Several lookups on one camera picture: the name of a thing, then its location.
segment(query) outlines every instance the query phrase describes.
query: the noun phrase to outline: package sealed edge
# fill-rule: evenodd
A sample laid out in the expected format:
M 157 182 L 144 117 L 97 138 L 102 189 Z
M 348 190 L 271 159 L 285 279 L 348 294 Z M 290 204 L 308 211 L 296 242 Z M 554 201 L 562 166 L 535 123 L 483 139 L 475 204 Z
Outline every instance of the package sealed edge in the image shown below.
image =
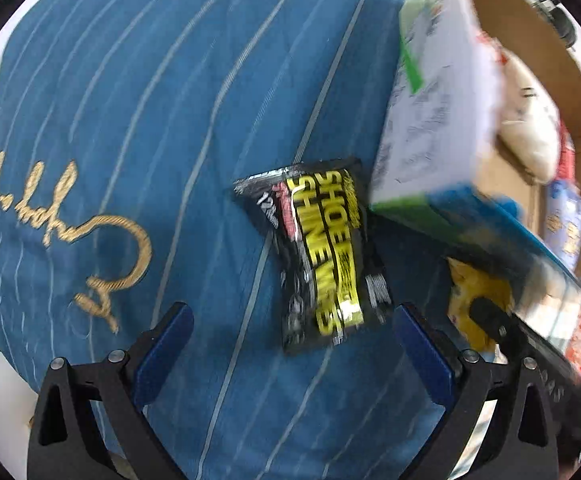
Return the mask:
M 272 226 L 282 261 L 286 352 L 339 344 L 385 323 L 392 300 L 366 235 L 366 187 L 355 158 L 295 164 L 235 182 Z

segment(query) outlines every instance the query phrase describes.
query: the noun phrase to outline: yellow package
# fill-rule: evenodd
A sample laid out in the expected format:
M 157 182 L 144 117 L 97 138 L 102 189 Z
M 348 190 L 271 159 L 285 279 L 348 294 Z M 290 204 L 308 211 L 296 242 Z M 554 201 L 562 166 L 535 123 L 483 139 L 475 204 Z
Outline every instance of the yellow package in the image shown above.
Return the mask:
M 450 275 L 455 284 L 448 304 L 448 317 L 467 339 L 470 348 L 478 352 L 494 352 L 495 342 L 469 316 L 470 305 L 483 296 L 493 301 L 504 312 L 513 308 L 512 290 L 507 280 L 492 278 L 464 262 L 447 258 Z

